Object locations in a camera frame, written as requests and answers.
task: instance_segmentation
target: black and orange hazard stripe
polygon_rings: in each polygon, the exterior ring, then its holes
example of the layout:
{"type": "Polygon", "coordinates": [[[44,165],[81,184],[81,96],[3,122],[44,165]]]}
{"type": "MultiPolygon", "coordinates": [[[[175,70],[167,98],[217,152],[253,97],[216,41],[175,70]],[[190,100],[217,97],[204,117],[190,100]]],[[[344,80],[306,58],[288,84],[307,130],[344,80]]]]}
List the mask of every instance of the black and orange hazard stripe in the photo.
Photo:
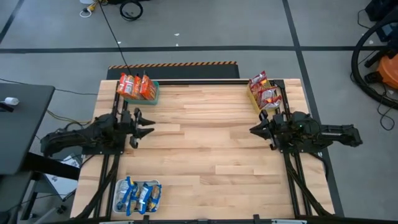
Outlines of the black and orange hazard stripe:
{"type": "MultiPolygon", "coordinates": [[[[199,66],[199,65],[236,65],[236,62],[187,62],[187,63],[152,63],[129,65],[129,68],[147,68],[147,67],[171,67],[171,66],[199,66]]],[[[125,65],[113,65],[108,69],[127,68],[125,65]]]]}

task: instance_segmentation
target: teal tray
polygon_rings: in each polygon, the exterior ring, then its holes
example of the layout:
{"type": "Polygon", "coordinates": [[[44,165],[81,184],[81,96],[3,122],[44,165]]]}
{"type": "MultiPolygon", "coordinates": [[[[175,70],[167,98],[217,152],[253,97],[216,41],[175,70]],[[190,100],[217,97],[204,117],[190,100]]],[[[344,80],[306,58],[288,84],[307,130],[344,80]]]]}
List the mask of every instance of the teal tray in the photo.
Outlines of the teal tray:
{"type": "Polygon", "coordinates": [[[136,104],[136,105],[156,105],[157,100],[159,99],[159,82],[154,81],[154,85],[156,86],[156,96],[154,100],[132,100],[125,98],[124,100],[129,104],[136,104]]]}

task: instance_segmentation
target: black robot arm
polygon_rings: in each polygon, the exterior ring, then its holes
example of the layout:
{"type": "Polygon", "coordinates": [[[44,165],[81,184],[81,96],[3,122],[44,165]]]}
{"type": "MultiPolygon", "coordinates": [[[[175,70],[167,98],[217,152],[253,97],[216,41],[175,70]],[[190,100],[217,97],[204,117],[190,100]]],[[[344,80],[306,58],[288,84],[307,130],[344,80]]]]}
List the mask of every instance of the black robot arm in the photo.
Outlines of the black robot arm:
{"type": "Polygon", "coordinates": [[[271,149],[285,152],[320,152],[338,141],[356,147],[362,144],[359,132],[353,125],[320,125],[309,114],[296,111],[289,120],[286,114],[275,114],[269,121],[264,110],[260,113],[261,123],[250,132],[272,141],[271,149]]]}
{"type": "Polygon", "coordinates": [[[134,110],[135,119],[131,118],[128,110],[123,111],[121,117],[122,120],[118,122],[114,115],[104,114],[95,118],[93,123],[81,130],[58,129],[42,138],[41,151],[47,157],[66,147],[81,146],[84,154],[117,154],[113,151],[124,144],[126,134],[132,134],[130,145],[136,149],[137,139],[143,138],[154,130],[154,128],[139,128],[139,125],[155,124],[154,121],[144,119],[139,108],[134,110]]]}

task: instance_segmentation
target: wooden table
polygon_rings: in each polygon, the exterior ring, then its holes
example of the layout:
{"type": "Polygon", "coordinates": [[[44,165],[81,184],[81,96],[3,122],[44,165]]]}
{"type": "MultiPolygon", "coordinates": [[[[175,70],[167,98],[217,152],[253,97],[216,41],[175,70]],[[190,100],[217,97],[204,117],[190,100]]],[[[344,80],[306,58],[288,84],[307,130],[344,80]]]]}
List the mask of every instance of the wooden table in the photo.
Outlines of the wooden table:
{"type": "MultiPolygon", "coordinates": [[[[284,81],[290,110],[307,112],[300,80],[284,81]]],[[[115,86],[116,81],[101,82],[94,116],[111,112],[115,86]]],[[[161,85],[159,104],[139,107],[144,118],[156,121],[155,131],[139,141],[138,149],[126,142],[118,180],[130,175],[163,185],[160,208],[151,220],[294,217],[282,154],[249,133],[259,120],[245,85],[161,85]]],[[[301,158],[307,187],[333,213],[322,163],[308,154],[301,158]]],[[[103,156],[95,156],[82,168],[71,217],[97,191],[102,161],[103,156]]],[[[107,198],[105,192],[101,215],[107,198]]],[[[112,214],[112,220],[125,219],[142,220],[142,215],[112,214]]]]}

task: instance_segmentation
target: blue snack bag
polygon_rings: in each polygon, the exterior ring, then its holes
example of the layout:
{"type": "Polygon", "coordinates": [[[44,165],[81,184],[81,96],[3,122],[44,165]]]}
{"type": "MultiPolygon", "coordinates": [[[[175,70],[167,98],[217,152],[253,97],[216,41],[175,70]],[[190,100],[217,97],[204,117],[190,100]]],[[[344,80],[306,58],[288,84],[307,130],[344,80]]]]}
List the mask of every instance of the blue snack bag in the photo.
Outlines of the blue snack bag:
{"type": "Polygon", "coordinates": [[[127,210],[126,210],[127,216],[130,216],[134,212],[134,209],[136,209],[136,205],[137,205],[139,196],[140,196],[139,187],[136,183],[134,183],[134,185],[132,186],[132,190],[131,190],[130,200],[127,205],[127,210]]]}
{"type": "Polygon", "coordinates": [[[143,215],[147,209],[148,199],[152,192],[152,186],[148,186],[146,183],[142,186],[141,194],[139,196],[138,212],[143,215]]]}
{"type": "Polygon", "coordinates": [[[150,193],[150,197],[148,199],[148,212],[156,212],[159,208],[159,200],[162,195],[162,186],[160,184],[152,186],[152,192],[150,193]]]}
{"type": "Polygon", "coordinates": [[[118,210],[123,209],[123,205],[127,204],[127,200],[130,198],[130,193],[132,190],[132,185],[131,185],[132,180],[130,177],[126,177],[126,180],[121,183],[119,186],[119,193],[118,193],[118,198],[119,202],[116,204],[116,208],[118,210]]]}

